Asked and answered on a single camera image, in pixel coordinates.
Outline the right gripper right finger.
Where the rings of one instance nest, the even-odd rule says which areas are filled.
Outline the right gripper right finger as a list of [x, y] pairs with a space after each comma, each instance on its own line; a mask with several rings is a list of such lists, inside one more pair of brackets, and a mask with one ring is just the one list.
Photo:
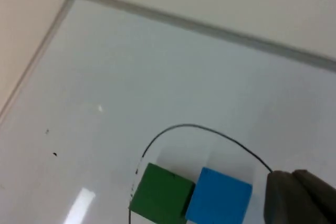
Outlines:
[[330, 223], [335, 223], [335, 188], [308, 170], [297, 169], [292, 175], [302, 184]]

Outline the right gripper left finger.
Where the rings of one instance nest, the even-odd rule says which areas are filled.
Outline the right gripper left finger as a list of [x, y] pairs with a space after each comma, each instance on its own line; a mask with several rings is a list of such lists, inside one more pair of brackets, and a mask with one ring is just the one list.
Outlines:
[[267, 176], [265, 223], [330, 223], [292, 173], [276, 170]]

